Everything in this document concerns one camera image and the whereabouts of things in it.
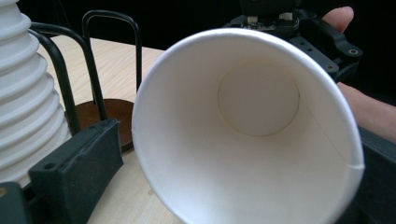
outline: light wood surface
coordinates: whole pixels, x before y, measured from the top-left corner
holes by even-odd
[[[52,40],[64,56],[76,105],[92,100],[88,69],[81,48],[66,36],[55,36]],[[134,102],[134,46],[92,39],[92,51],[104,98]],[[47,59],[48,72],[55,79],[55,90],[60,92],[48,53],[42,47],[38,53]],[[143,77],[162,53],[162,50],[143,48]],[[89,223],[182,223],[166,209],[151,190],[134,151],[125,153],[123,161],[123,166],[96,205]]]

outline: wooden table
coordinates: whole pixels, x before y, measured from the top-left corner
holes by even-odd
[[[88,69],[81,48],[66,36],[55,36],[52,40],[64,56],[76,105],[92,100]],[[92,51],[104,98],[134,102],[134,46],[93,38]],[[42,47],[38,53],[47,59],[48,72],[55,79],[55,90],[60,92],[50,56]],[[143,78],[162,53],[162,50],[143,48]],[[123,161],[124,165],[107,186],[89,223],[182,223],[153,193],[134,151],[124,153]]]

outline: black metal wire frame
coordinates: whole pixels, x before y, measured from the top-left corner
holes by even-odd
[[[34,35],[38,39],[38,41],[45,48],[52,60],[56,76],[60,83],[59,86],[61,89],[62,97],[64,99],[64,109],[67,114],[67,121],[69,124],[70,133],[74,135],[80,131],[80,126],[75,108],[73,92],[70,86],[69,76],[67,75],[66,64],[64,62],[64,56],[62,55],[56,44],[45,35],[31,29],[29,29],[29,33],[31,35]]]
[[[127,16],[125,14],[115,11],[108,11],[108,10],[91,10],[87,12],[82,18],[82,33],[85,40],[89,44],[91,44],[89,22],[90,19],[93,17],[106,17],[106,18],[126,21],[130,23],[134,28],[135,53],[136,53],[136,92],[137,92],[142,82],[142,37],[140,34],[139,26],[130,16]]]
[[[31,29],[44,34],[65,35],[74,39],[80,45],[84,53],[85,62],[88,68],[88,73],[90,75],[93,100],[96,103],[96,106],[98,107],[99,117],[101,120],[107,119],[105,102],[103,99],[102,89],[100,87],[100,82],[99,82],[99,76],[96,70],[95,59],[93,57],[93,52],[90,43],[89,42],[87,43],[87,40],[84,39],[81,35],[78,35],[76,32],[59,25],[32,22]]]

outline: white ribbed cylinder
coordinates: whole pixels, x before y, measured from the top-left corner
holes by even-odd
[[[0,0],[0,182],[30,182],[27,171],[71,137],[64,109],[28,33],[18,0]]]

